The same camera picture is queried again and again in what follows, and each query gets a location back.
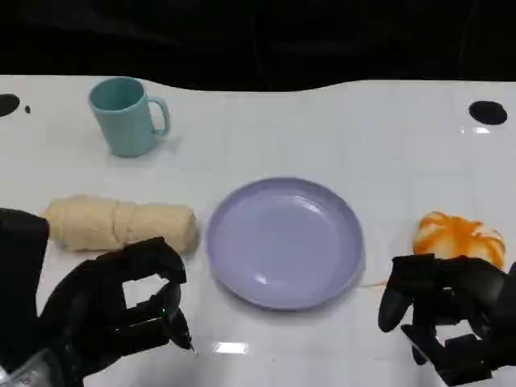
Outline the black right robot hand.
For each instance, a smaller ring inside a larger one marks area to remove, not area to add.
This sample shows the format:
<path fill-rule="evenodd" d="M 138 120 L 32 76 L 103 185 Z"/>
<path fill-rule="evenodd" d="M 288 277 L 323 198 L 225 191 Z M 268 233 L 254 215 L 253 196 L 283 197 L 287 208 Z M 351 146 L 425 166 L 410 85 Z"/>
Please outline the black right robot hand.
<path fill-rule="evenodd" d="M 378 326 L 401 328 L 416 364 L 431 363 L 448 386 L 488 380 L 515 364 L 515 271 L 467 256 L 397 256 Z"/>

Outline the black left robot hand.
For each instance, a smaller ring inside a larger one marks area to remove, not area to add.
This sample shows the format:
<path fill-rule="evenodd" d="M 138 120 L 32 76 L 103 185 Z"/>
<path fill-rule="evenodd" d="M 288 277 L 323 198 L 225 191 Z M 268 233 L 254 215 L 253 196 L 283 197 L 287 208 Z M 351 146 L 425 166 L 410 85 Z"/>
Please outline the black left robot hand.
<path fill-rule="evenodd" d="M 123 285 L 153 275 L 166 284 L 148 300 L 127 306 Z M 186 282 L 180 256 L 162 237 L 86 260 L 52 291 L 39 317 L 41 332 L 60 362 L 64 384 L 120 358 L 168 343 L 186 351 L 193 341 L 180 309 Z"/>

